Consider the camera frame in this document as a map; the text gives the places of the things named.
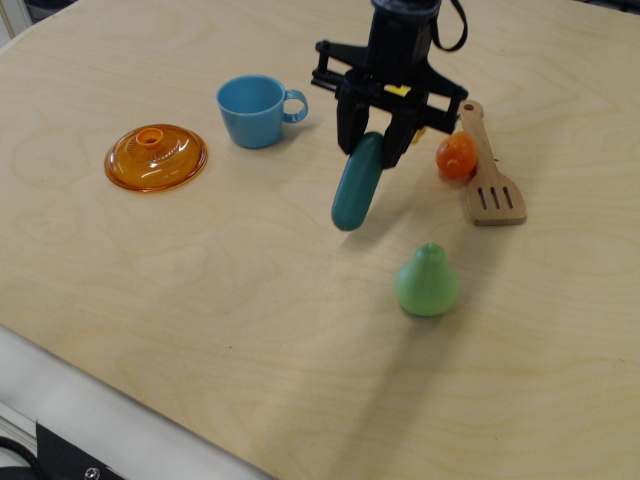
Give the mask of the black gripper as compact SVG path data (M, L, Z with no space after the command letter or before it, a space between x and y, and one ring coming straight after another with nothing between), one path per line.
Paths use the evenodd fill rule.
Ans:
M452 52L467 39L464 26L452 47L441 44L437 9L376 9L368 42L354 46L321 40L312 83L337 99L337 139L351 154L365 133L371 107L391 113L384 134L383 169L394 168L425 126L450 133L467 91L429 64L435 46ZM409 86L406 97L386 92L386 85Z

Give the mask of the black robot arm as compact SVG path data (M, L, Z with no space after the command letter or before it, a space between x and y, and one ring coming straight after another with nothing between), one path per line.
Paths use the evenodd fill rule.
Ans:
M463 31L452 47L441 45L439 1L374 1L368 43L353 46L322 40L316 44L318 65L312 83L334 93L337 140L347 154L365 134L369 109L391 114L383 136L382 167L397 165L414 135L425 127L451 133L460 104L468 98L463 87L429 64L430 49L448 52L466 42L468 24L458 1Z

